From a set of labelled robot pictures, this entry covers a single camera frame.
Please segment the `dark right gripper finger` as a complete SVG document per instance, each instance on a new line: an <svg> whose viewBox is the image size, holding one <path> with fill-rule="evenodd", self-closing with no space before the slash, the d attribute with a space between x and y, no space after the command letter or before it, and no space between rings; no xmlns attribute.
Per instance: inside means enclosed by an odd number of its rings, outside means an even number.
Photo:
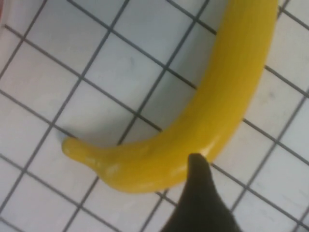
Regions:
<svg viewBox="0 0 309 232"><path fill-rule="evenodd" d="M240 232L231 211L220 197L211 167L199 153L188 157L187 180L163 232Z"/></svg>

